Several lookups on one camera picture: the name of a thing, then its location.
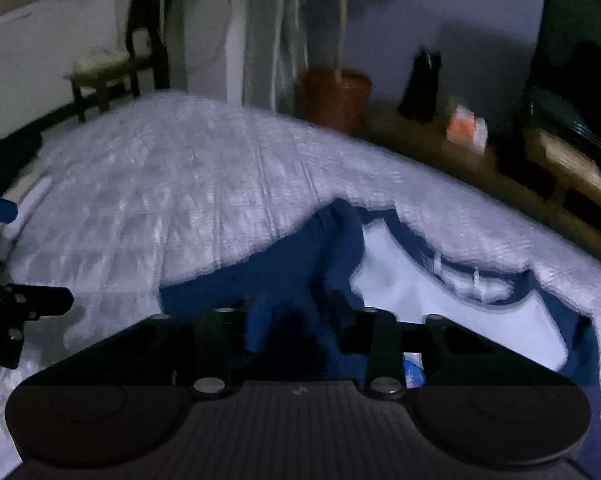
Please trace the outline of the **large black television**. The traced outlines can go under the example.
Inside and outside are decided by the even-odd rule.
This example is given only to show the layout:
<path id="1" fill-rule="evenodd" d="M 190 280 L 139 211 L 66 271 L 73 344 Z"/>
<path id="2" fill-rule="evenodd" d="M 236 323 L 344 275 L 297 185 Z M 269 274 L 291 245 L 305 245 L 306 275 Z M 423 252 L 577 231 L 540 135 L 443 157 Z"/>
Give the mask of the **large black television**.
<path id="1" fill-rule="evenodd" d="M 601 165 L 601 0 L 544 0 L 526 96 L 540 128 Z"/>

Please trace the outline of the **potted tree in red pot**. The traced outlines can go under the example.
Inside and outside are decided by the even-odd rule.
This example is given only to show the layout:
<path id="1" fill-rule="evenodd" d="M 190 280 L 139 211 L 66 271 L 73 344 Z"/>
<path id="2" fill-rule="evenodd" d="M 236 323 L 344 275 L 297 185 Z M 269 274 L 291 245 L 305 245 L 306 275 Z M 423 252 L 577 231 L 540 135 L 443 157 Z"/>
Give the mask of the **potted tree in red pot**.
<path id="1" fill-rule="evenodd" d="M 353 136 L 365 124 L 373 90 L 369 75 L 346 65 L 349 25 L 393 0 L 306 0 L 308 67 L 296 84 L 297 116 Z"/>

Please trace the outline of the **orange tissue box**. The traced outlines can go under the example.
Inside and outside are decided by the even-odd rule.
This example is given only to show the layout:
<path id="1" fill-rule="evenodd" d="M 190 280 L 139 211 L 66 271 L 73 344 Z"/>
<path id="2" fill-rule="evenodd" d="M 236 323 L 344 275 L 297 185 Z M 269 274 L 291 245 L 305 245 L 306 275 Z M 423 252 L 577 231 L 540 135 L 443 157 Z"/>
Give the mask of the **orange tissue box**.
<path id="1" fill-rule="evenodd" d="M 485 119 L 477 117 L 468 108 L 458 105 L 453 110 L 447 126 L 447 140 L 461 148 L 483 155 L 488 140 Z"/>

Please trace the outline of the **silver quilted bedspread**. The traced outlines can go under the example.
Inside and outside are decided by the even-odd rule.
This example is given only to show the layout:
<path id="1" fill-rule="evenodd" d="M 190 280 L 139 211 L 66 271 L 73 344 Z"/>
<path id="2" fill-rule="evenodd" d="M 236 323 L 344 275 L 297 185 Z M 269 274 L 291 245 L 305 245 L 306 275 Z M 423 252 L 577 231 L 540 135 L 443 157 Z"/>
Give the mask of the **silver quilted bedspread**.
<path id="1" fill-rule="evenodd" d="M 65 133 L 43 159 L 44 196 L 5 273 L 77 303 L 29 327 L 16 370 L 0 367 L 0 479 L 20 462 L 3 413 L 23 379 L 157 312 L 160 285 L 244 259 L 336 197 L 393 209 L 455 261 L 532 270 L 593 318 L 601 345 L 599 262 L 476 188 L 347 136 L 171 91 Z"/>

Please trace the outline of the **blue raglan graphic shirt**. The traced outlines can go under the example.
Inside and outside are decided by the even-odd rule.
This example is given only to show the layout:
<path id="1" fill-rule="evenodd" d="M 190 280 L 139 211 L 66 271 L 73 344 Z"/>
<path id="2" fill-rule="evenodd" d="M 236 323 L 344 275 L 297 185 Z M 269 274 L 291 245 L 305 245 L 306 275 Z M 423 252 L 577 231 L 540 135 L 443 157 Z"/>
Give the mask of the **blue raglan graphic shirt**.
<path id="1" fill-rule="evenodd" d="M 330 313 L 366 307 L 419 323 L 439 314 L 571 379 L 601 411 L 600 347 L 591 318 L 543 288 L 530 270 L 479 269 L 442 255 L 396 211 L 346 200 L 319 209 L 297 231 L 226 266 L 159 290 L 178 318 L 244 302 L 247 346 L 259 350 L 287 312 L 309 325 L 321 373 L 361 379 L 363 356 L 338 348 Z"/>

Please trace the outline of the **grey curtain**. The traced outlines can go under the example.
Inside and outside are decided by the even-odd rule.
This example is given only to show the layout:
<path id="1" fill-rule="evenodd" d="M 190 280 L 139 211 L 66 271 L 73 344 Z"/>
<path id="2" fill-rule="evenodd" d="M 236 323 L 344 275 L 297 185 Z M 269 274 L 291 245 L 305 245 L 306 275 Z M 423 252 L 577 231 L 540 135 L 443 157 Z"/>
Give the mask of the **grey curtain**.
<path id="1" fill-rule="evenodd" d="M 243 103 L 293 115 L 308 68 L 306 0 L 248 0 Z"/>

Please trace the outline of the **dark wooden chair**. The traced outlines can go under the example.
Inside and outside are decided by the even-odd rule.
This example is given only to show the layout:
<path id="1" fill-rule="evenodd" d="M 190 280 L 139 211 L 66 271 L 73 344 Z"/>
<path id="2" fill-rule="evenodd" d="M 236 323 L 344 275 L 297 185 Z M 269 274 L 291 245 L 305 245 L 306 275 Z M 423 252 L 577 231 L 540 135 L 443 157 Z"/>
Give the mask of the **dark wooden chair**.
<path id="1" fill-rule="evenodd" d="M 108 85 L 128 79 L 133 98 L 141 95 L 139 74 L 153 74 L 154 89 L 171 87 L 166 45 L 167 0 L 130 0 L 122 46 L 114 50 L 96 49 L 75 63 L 65 76 L 72 89 L 78 122 L 86 121 L 86 100 L 82 91 L 94 91 L 96 106 L 102 113 L 110 110 Z"/>

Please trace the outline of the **black speaker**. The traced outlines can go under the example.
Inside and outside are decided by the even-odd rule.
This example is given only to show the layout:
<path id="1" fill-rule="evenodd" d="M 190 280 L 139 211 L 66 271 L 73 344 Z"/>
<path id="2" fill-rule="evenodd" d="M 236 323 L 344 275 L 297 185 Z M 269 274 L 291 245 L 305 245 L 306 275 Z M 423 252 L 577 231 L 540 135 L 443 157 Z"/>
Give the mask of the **black speaker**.
<path id="1" fill-rule="evenodd" d="M 397 107 L 401 117 L 430 124 L 437 113 L 441 54 L 424 47 L 413 60 L 412 72 Z"/>

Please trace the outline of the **wooden TV stand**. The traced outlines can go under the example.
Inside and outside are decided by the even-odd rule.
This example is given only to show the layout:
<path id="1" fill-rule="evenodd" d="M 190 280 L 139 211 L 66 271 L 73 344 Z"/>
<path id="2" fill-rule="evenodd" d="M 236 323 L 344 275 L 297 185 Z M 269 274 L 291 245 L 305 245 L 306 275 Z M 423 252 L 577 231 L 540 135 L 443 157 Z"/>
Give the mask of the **wooden TV stand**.
<path id="1" fill-rule="evenodd" d="M 363 138 L 490 195 L 555 231 L 601 262 L 601 173 L 565 142 L 525 129 L 483 155 L 447 140 L 447 119 L 420 125 L 391 104 L 372 105 Z"/>

